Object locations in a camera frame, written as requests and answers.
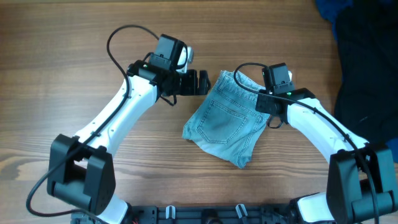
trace denim shorts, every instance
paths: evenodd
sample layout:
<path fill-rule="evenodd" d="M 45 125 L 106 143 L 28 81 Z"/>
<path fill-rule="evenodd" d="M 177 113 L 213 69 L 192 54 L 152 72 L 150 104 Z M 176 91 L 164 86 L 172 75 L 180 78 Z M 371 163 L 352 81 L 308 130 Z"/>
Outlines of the denim shorts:
<path fill-rule="evenodd" d="M 264 89 L 240 72 L 237 78 L 253 90 Z M 232 72 L 221 71 L 212 91 L 185 124 L 182 138 L 242 169 L 251 160 L 269 117 L 255 110 L 256 101 L 256 94 L 235 83 Z"/>

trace blue denim cloth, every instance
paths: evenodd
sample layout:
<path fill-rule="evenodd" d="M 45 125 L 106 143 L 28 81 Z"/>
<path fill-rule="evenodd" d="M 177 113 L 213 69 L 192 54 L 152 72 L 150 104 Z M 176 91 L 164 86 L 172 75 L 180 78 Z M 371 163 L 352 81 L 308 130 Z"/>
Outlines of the blue denim cloth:
<path fill-rule="evenodd" d="M 249 88 L 264 89 L 240 72 L 237 78 Z M 269 117 L 255 110 L 256 101 L 256 94 L 235 83 L 232 72 L 221 71 L 212 91 L 185 124 L 182 138 L 242 169 L 251 160 Z"/>

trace wooden surface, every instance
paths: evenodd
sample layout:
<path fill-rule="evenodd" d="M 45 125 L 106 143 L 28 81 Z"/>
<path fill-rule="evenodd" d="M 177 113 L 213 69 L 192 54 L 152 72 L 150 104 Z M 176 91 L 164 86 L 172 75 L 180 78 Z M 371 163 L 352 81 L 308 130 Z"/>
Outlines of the wooden surface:
<path fill-rule="evenodd" d="M 194 69 L 214 83 L 244 62 L 285 62 L 297 88 L 332 111 L 341 80 L 331 25 L 313 1 L 0 4 L 0 223 L 68 223 L 37 218 L 25 198 L 48 166 L 50 144 L 88 124 L 123 78 L 106 54 L 110 33 L 140 24 L 191 45 Z M 118 33 L 111 51 L 123 67 L 155 49 L 143 31 Z M 243 72 L 262 84 L 260 68 Z M 290 126 L 266 129 L 240 170 L 181 138 L 204 97 L 160 101 L 136 123 L 114 160 L 116 193 L 132 205 L 288 202 L 326 190 L 328 164 Z M 70 208 L 40 188 L 34 207 Z M 396 214 L 381 223 L 397 223 Z"/>

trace tabletop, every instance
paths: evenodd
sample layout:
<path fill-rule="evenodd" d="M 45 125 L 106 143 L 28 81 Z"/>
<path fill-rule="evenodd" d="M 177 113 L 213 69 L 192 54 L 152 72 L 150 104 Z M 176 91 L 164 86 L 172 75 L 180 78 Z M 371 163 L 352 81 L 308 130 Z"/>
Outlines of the tabletop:
<path fill-rule="evenodd" d="M 244 62 L 285 62 L 297 88 L 308 88 L 333 114 L 341 68 L 331 24 L 314 1 L 171 1 L 0 4 L 0 223 L 68 223 L 38 218 L 25 199 L 49 164 L 51 142 L 88 124 L 120 88 L 123 76 L 106 53 L 115 28 L 139 24 L 192 46 L 190 68 L 221 70 Z M 111 51 L 127 68 L 157 41 L 138 29 L 116 34 Z M 261 70 L 242 69 L 263 85 Z M 252 161 L 238 169 L 182 139 L 183 125 L 205 96 L 157 102 L 121 144 L 116 194 L 132 205 L 286 203 L 326 190 L 328 164 L 294 128 L 266 129 Z M 33 206 L 71 206 L 41 187 Z M 397 223 L 398 215 L 381 218 Z"/>

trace blue fabric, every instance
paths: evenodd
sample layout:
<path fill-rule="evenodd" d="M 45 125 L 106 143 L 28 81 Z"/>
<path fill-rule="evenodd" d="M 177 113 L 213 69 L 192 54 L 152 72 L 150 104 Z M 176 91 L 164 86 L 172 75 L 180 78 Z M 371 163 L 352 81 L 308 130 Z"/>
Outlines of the blue fabric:
<path fill-rule="evenodd" d="M 392 158 L 394 162 L 398 162 L 398 138 L 394 138 L 386 142 L 386 144 L 392 151 Z"/>
<path fill-rule="evenodd" d="M 338 14 L 346 7 L 353 6 L 353 0 L 316 0 L 319 13 L 322 18 L 327 19 L 331 22 L 331 29 L 335 40 L 337 40 L 336 34 L 336 19 Z"/>
<path fill-rule="evenodd" d="M 240 72 L 237 76 L 249 88 L 264 89 Z M 251 160 L 269 117 L 255 110 L 256 101 L 257 95 L 237 86 L 233 73 L 221 71 L 212 91 L 185 124 L 182 138 L 242 169 Z"/>

